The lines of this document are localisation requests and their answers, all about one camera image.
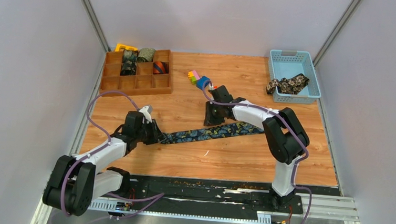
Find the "blue patterned necktie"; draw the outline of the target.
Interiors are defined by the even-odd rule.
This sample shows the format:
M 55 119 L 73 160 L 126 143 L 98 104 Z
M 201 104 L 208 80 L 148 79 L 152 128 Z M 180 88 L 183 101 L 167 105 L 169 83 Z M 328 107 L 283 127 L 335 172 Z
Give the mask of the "blue patterned necktie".
M 187 142 L 205 141 L 211 139 L 221 139 L 236 136 L 248 136 L 264 134 L 265 132 L 252 124 L 246 122 L 235 122 L 212 126 L 203 129 L 192 129 L 184 131 L 176 131 L 173 133 L 163 133 L 164 137 L 160 140 L 160 144 L 181 144 Z

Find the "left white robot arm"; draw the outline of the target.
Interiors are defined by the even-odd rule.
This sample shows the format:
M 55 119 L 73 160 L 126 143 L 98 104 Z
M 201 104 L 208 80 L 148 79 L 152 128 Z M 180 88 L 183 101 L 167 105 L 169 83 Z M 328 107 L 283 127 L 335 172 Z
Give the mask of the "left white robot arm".
M 118 198 L 130 193 L 130 174 L 110 163 L 131 152 L 138 143 L 158 144 L 164 138 L 147 112 L 130 111 L 110 139 L 76 157 L 63 155 L 55 163 L 42 202 L 67 214 L 81 216 L 98 197 L 113 192 Z

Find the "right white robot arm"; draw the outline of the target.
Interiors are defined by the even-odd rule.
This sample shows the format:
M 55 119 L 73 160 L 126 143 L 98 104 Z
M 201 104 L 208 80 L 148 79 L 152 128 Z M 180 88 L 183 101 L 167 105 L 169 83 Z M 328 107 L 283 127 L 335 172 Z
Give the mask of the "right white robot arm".
M 234 99 L 225 86 L 202 88 L 206 103 L 207 125 L 218 125 L 225 119 L 246 122 L 265 133 L 269 151 L 276 159 L 275 179 L 269 196 L 271 208 L 283 211 L 295 195 L 297 165 L 309 157 L 310 140 L 295 112 L 291 108 L 282 110 L 255 105 L 244 98 Z

